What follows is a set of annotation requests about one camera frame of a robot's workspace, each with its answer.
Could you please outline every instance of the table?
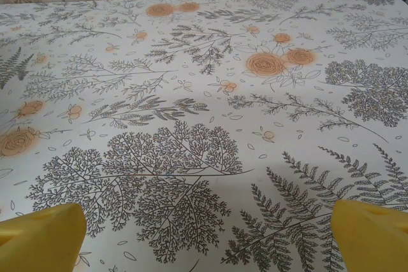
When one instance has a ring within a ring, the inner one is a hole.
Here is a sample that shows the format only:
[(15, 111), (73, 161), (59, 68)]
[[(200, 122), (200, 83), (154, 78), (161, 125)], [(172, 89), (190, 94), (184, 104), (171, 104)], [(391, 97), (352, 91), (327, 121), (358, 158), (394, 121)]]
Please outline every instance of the table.
[(80, 203), (78, 271), (345, 271), (408, 210), (401, 0), (0, 6), (0, 220)]

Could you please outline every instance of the yellow foam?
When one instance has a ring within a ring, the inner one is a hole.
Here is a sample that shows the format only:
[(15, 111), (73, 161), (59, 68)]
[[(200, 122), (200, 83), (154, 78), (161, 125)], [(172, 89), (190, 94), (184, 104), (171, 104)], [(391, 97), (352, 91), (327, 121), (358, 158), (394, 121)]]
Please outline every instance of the yellow foam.
[(0, 271), (72, 272), (85, 233), (79, 204), (0, 222)]
[(348, 272), (408, 271), (408, 213), (340, 200), (331, 229)]

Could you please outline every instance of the tree illustration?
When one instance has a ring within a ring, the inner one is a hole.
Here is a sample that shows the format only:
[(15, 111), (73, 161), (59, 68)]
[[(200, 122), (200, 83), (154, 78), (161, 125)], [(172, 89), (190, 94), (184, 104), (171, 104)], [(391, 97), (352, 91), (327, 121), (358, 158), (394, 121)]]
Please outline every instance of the tree illustration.
[(164, 106), (165, 100), (155, 95), (145, 96), (133, 103), (127, 103), (126, 100), (118, 101), (112, 104), (105, 104), (89, 113), (91, 119), (111, 120), (110, 125), (120, 129), (126, 129), (128, 125), (143, 126), (148, 125), (149, 121), (159, 118), (161, 120), (178, 120), (184, 117), (186, 113), (198, 115), (198, 111), (208, 111), (205, 103), (197, 103), (194, 99), (178, 99), (172, 105)]
[(153, 49), (146, 56), (169, 64), (178, 53), (189, 54), (193, 62), (203, 66), (201, 73), (211, 75), (215, 67), (222, 64), (225, 54), (232, 52), (231, 39), (242, 34), (244, 32), (229, 34), (212, 28), (205, 31), (199, 25), (177, 25), (171, 32), (171, 39), (162, 38), (159, 43), (153, 44), (153, 47), (161, 48)]
[(90, 55), (74, 55), (67, 62), (68, 66), (62, 69), (62, 75), (57, 76), (45, 71), (29, 75), (23, 97), (47, 97), (51, 101), (77, 96), (85, 90), (103, 94), (110, 90), (117, 90), (126, 86), (126, 82), (134, 75), (149, 75), (161, 73), (161, 76), (142, 85), (132, 84), (123, 89), (129, 91), (130, 99), (142, 96), (144, 93), (155, 92), (161, 82), (166, 83), (163, 76), (168, 71), (154, 71), (151, 63), (143, 59), (133, 61), (112, 61), (108, 67)]
[(108, 220), (118, 231), (134, 219), (138, 239), (149, 241), (159, 262), (174, 262), (185, 248), (207, 254), (208, 245), (217, 246), (231, 211), (203, 178), (248, 172), (224, 129), (177, 121), (172, 131), (119, 134), (108, 147), (103, 157), (77, 147), (53, 157), (30, 186), (33, 209), (80, 203), (91, 237)]
[(3, 89), (7, 82), (14, 76), (17, 76), (18, 79), (22, 81), (28, 74), (28, 71), (26, 70), (27, 65), (34, 54), (19, 62), (18, 58), (20, 57), (20, 54), (21, 47), (19, 47), (17, 52), (7, 61), (0, 55), (0, 89)]
[[(309, 164), (302, 166), (300, 161), (296, 162), (284, 152), (285, 163), (299, 179), (296, 183), (290, 182), (267, 167), (269, 179), (282, 200), (273, 203), (256, 184), (252, 184), (260, 214), (254, 217), (241, 210), (246, 229), (233, 226), (235, 240), (229, 241), (229, 249), (221, 262), (248, 264), (252, 261), (262, 272), (269, 271), (273, 264), (280, 272), (287, 272), (291, 271), (295, 258), (299, 258), (303, 271), (310, 272), (316, 269), (316, 257), (320, 252), (326, 271), (345, 270), (330, 228), (335, 201), (359, 199), (397, 210), (408, 209), (408, 185), (404, 174), (380, 146), (374, 146), (385, 161), (389, 180), (375, 170), (368, 171), (367, 163), (360, 166), (357, 159), (352, 162), (349, 156), (320, 147), (343, 164), (343, 169), (349, 173), (353, 183), (343, 184), (343, 178), (333, 178), (329, 170), (321, 171)], [(290, 251), (290, 245), (295, 246), (298, 254)]]
[(386, 50), (394, 47), (408, 34), (408, 18), (392, 17), (389, 20), (372, 16), (347, 14), (344, 20), (351, 22), (355, 30), (334, 27), (326, 31), (333, 35), (345, 49), (373, 48)]
[(300, 117), (307, 116), (333, 117), (334, 120), (326, 119), (326, 121), (320, 121), (319, 127), (317, 129), (323, 132), (326, 129), (332, 130), (334, 127), (345, 127), (346, 129), (361, 127), (388, 142), (385, 138), (377, 134), (375, 131), (357, 122), (345, 118), (345, 111), (341, 110), (339, 107), (335, 108), (332, 102), (325, 101), (320, 98), (315, 98), (312, 104), (305, 104), (301, 100), (301, 97), (294, 96), (289, 93), (286, 93), (286, 96), (288, 97), (288, 103), (274, 101), (271, 97), (251, 94), (252, 99), (246, 99), (245, 96), (234, 96), (232, 98), (228, 98), (228, 104), (237, 110), (241, 108), (252, 108), (254, 105), (264, 106), (264, 109), (262, 111), (265, 115), (276, 115), (282, 110), (291, 108), (293, 109), (293, 111), (289, 111), (287, 112), (287, 114), (288, 118), (293, 122), (297, 122)]
[(331, 62), (326, 83), (350, 87), (342, 102), (363, 121), (380, 120), (386, 127), (396, 127), (406, 119), (408, 110), (408, 73), (405, 68), (367, 65), (363, 60)]

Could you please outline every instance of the rose print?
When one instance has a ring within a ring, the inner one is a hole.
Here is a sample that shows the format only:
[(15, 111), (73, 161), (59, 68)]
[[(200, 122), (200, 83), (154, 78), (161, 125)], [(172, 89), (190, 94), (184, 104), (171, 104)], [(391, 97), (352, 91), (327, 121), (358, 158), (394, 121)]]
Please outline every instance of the rose print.
[(0, 137), (0, 154), (12, 156), (24, 152), (34, 140), (34, 130), (17, 130)]
[(275, 35), (275, 41), (277, 43), (289, 43), (291, 41), (291, 37), (286, 33), (278, 33)]
[(27, 116), (37, 113), (43, 107), (43, 103), (41, 101), (32, 101), (28, 103), (24, 103), (24, 106), (18, 110), (18, 117)]
[(194, 12), (200, 8), (198, 3), (183, 3), (177, 7), (181, 12)]
[(146, 14), (150, 17), (163, 17), (173, 13), (174, 7), (166, 3), (153, 4), (146, 9)]
[(310, 64), (314, 60), (313, 53), (305, 49), (290, 50), (286, 54), (288, 62), (292, 64)]
[(274, 54), (254, 54), (247, 60), (247, 68), (258, 76), (275, 76), (285, 70), (284, 62)]

